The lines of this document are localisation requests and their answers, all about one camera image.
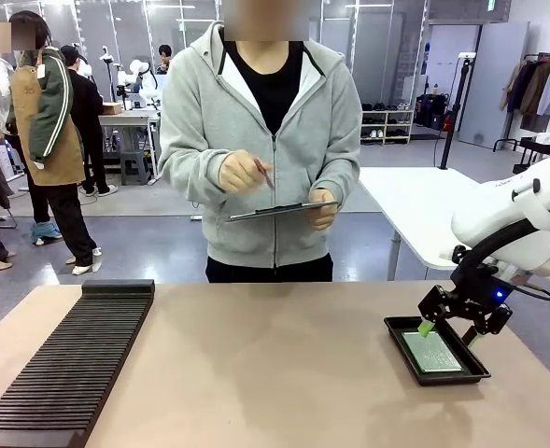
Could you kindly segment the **person's left hand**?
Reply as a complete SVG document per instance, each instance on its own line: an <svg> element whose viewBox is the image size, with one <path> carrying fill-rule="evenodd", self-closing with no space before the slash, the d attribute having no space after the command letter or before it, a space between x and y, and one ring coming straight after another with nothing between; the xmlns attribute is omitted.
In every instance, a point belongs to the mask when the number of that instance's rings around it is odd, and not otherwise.
<svg viewBox="0 0 550 448"><path fill-rule="evenodd" d="M308 211L309 221L316 231L328 229L337 215L338 205L334 195L328 189L314 189L310 192L311 203L329 203Z"/></svg>

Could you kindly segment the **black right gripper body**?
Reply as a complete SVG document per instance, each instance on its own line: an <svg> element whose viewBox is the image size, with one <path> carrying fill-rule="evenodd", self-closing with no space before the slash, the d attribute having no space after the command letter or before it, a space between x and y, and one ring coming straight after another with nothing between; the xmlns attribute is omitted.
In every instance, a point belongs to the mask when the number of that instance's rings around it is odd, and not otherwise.
<svg viewBox="0 0 550 448"><path fill-rule="evenodd" d="M514 291L514 286L499 279L497 266L480 263L475 267L459 265L451 274L455 288L452 295L462 308L478 305L487 314L503 304Z"/></svg>

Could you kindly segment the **person's right hand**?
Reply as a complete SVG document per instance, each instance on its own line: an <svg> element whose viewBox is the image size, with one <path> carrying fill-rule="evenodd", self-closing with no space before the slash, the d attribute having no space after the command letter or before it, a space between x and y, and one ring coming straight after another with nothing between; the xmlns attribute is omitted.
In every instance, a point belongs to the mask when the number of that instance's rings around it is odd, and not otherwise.
<svg viewBox="0 0 550 448"><path fill-rule="evenodd" d="M269 182L273 169L273 165L238 149L229 153L220 165L219 186L228 193L250 193Z"/></svg>

